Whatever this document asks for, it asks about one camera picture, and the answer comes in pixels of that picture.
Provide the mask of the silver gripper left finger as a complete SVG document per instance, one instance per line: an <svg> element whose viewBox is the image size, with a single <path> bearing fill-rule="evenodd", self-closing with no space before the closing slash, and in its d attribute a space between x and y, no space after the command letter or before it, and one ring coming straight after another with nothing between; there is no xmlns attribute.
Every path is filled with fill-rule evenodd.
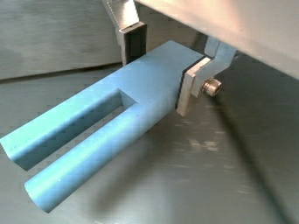
<svg viewBox="0 0 299 224"><path fill-rule="evenodd" d="M140 21L133 0L101 0L116 28L123 65L145 54L147 25Z"/></svg>

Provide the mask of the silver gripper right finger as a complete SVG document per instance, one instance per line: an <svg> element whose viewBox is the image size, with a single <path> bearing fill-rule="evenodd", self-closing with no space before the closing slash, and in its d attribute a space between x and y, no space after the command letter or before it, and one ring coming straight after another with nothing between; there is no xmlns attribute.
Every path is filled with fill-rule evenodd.
<svg viewBox="0 0 299 224"><path fill-rule="evenodd" d="M220 81L215 76L231 65L237 49L213 37L208 37L204 55L183 72L176 112L185 116L200 94L215 96L220 90Z"/></svg>

